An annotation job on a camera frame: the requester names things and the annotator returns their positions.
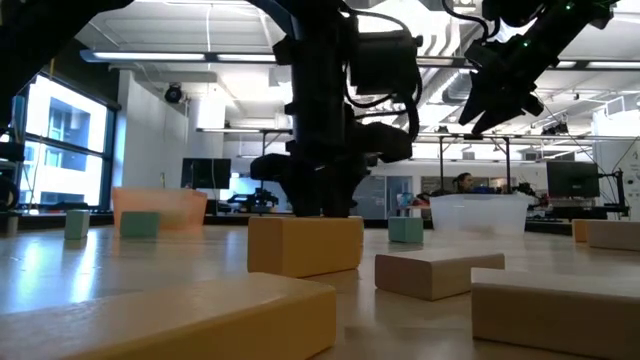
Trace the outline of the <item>orange translucent plastic bin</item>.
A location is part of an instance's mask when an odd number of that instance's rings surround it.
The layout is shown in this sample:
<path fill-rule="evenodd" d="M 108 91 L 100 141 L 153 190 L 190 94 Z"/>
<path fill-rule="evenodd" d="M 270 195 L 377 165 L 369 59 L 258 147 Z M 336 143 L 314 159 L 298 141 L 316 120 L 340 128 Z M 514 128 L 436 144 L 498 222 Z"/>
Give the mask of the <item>orange translucent plastic bin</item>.
<path fill-rule="evenodd" d="M 114 187 L 114 224 L 123 212 L 157 212 L 161 231 L 191 231 L 203 226 L 208 197 L 193 189 Z"/>

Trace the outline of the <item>clear plastic bin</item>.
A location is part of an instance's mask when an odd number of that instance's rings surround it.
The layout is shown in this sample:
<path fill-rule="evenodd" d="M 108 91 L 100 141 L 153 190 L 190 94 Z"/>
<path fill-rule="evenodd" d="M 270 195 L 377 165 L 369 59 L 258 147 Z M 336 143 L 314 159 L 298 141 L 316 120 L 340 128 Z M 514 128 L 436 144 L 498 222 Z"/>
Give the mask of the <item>clear plastic bin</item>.
<path fill-rule="evenodd" d="M 524 234 L 529 197 L 518 194 L 451 194 L 430 199 L 433 227 L 441 232 Z"/>

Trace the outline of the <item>person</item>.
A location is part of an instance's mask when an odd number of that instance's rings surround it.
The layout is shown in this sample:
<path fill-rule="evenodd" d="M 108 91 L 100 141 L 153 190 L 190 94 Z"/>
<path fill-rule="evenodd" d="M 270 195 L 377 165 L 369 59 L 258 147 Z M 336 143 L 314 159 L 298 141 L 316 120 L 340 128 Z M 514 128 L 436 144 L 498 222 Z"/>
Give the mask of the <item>person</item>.
<path fill-rule="evenodd" d="M 464 172 L 459 174 L 453 181 L 456 193 L 472 193 L 474 189 L 474 178 L 471 173 Z"/>

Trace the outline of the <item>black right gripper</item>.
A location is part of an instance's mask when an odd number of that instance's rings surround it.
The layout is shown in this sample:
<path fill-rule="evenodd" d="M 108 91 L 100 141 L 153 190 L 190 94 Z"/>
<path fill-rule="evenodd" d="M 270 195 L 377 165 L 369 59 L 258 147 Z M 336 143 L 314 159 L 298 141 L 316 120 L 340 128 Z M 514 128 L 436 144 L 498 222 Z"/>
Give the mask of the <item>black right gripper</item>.
<path fill-rule="evenodd" d="M 543 105 L 533 92 L 545 65 L 533 50 L 525 37 L 512 37 L 506 43 L 478 39 L 471 44 L 464 56 L 474 72 L 460 125 L 480 117 L 472 129 L 478 135 L 525 113 L 542 112 Z"/>

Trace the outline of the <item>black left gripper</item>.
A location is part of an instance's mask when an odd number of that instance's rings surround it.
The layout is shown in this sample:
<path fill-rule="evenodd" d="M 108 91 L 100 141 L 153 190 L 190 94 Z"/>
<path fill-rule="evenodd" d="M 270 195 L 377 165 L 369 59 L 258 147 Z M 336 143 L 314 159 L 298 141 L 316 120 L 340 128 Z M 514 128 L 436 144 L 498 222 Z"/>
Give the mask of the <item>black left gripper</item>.
<path fill-rule="evenodd" d="M 385 102 L 395 99 L 409 116 L 406 131 L 372 122 L 364 125 L 355 109 L 368 116 L 370 104 L 349 96 L 349 58 L 355 37 L 353 27 L 326 27 L 299 38 L 285 37 L 274 47 L 280 65 L 291 68 L 293 97 L 286 114 L 293 118 L 293 140 L 285 154 L 254 159 L 250 174 L 256 180 L 289 183 L 289 200 L 297 217 L 321 215 L 322 197 L 315 174 L 362 155 L 375 154 L 390 163 L 412 154 L 416 138 L 416 100 L 412 95 L 375 95 Z M 329 176 L 327 216 L 346 218 L 354 206 L 353 194 L 368 175 L 366 168 L 333 168 Z"/>

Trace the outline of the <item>large window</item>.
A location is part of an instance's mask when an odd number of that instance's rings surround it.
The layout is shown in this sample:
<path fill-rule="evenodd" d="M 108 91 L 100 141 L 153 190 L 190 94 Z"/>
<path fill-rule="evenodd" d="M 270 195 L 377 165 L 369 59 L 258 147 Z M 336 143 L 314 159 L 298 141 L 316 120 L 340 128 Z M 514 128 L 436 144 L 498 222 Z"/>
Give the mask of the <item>large window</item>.
<path fill-rule="evenodd" d="M 105 201 L 115 112 L 38 75 L 10 105 L 0 129 L 0 204 L 35 212 Z"/>

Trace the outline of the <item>black gantry frame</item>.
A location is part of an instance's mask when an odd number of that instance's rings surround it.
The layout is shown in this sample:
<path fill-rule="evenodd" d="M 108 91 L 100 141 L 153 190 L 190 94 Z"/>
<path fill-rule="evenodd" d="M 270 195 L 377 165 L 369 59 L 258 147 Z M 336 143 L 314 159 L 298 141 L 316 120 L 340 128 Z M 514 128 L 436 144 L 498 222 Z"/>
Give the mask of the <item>black gantry frame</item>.
<path fill-rule="evenodd" d="M 444 180 L 444 140 L 451 139 L 453 142 L 455 141 L 467 141 L 467 142 L 482 142 L 482 141 L 490 141 L 494 145 L 498 146 L 498 141 L 501 140 L 504 143 L 504 148 L 502 152 L 505 155 L 505 168 L 506 168 L 506 192 L 508 194 L 513 193 L 512 183 L 511 183 L 511 155 L 510 155 L 510 147 L 511 140 L 507 135 L 499 135 L 499 134 L 489 134 L 489 135 L 481 135 L 481 134 L 462 134 L 462 133 L 436 133 L 436 137 L 438 138 L 439 144 L 439 165 L 440 165 L 440 183 L 443 183 Z"/>

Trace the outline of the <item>natural wooden block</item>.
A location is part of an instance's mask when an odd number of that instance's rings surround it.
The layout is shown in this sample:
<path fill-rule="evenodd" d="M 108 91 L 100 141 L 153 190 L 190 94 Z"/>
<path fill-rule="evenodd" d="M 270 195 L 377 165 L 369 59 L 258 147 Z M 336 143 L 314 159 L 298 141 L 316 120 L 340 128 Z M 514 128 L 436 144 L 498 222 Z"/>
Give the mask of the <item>natural wooden block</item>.
<path fill-rule="evenodd" d="M 505 255 L 479 250 L 432 249 L 378 254 L 378 289 L 426 301 L 471 291 L 471 269 L 505 269 Z"/>
<path fill-rule="evenodd" d="M 640 360 L 640 280 L 471 270 L 475 338 Z"/>
<path fill-rule="evenodd" d="M 640 222 L 590 221 L 586 241 L 593 248 L 640 252 Z"/>

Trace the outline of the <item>teal wooden block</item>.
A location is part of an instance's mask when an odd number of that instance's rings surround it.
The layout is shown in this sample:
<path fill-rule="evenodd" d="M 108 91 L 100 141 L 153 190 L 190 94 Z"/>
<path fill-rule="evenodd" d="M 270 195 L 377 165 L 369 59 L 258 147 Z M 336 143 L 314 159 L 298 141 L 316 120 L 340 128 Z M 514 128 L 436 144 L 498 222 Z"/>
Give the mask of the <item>teal wooden block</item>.
<path fill-rule="evenodd" d="M 81 240 L 88 234 L 90 212 L 88 210 L 70 210 L 65 217 L 64 238 Z"/>
<path fill-rule="evenodd" d="M 155 238 L 159 232 L 160 214 L 146 211 L 126 211 L 120 219 L 120 236 L 124 238 Z"/>

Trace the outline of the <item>long orange wooden block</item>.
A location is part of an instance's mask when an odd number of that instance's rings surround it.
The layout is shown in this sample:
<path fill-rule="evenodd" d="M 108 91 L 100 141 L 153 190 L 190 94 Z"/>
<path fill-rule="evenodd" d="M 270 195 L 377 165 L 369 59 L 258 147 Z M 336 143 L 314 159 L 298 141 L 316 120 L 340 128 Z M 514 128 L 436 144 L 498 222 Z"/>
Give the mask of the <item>long orange wooden block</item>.
<path fill-rule="evenodd" d="M 336 290 L 251 273 L 0 316 L 0 360 L 306 360 L 336 340 Z"/>

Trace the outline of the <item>black computer monitor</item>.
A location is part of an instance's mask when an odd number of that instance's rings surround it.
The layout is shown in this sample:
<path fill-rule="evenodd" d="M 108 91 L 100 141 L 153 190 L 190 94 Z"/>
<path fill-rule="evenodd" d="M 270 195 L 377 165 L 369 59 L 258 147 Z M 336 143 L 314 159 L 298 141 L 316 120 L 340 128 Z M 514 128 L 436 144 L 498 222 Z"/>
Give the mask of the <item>black computer monitor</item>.
<path fill-rule="evenodd" d="M 184 158 L 182 161 L 182 188 L 228 189 L 230 178 L 230 159 Z"/>
<path fill-rule="evenodd" d="M 546 171 L 548 195 L 551 198 L 600 196 L 599 170 L 595 163 L 549 161 Z"/>

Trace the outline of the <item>ceiling light strip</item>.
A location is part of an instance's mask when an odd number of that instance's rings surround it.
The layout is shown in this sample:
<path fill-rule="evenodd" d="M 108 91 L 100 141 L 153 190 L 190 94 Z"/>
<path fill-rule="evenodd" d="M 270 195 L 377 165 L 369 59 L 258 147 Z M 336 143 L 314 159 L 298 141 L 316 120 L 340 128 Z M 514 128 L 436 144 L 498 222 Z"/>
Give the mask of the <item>ceiling light strip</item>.
<path fill-rule="evenodd" d="M 80 56 L 90 63 L 249 63 L 274 64 L 273 54 L 215 52 L 139 52 L 81 50 Z"/>

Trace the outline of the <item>teal wooden cube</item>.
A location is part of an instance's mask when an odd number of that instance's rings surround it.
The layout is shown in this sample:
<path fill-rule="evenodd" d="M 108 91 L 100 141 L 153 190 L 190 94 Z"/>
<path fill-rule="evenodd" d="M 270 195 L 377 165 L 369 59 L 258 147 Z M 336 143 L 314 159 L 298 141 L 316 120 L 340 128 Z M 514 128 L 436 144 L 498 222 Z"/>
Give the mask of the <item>teal wooden cube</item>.
<path fill-rule="evenodd" d="M 388 238 L 390 242 L 422 243 L 424 240 L 423 219 L 414 217 L 389 218 Z"/>

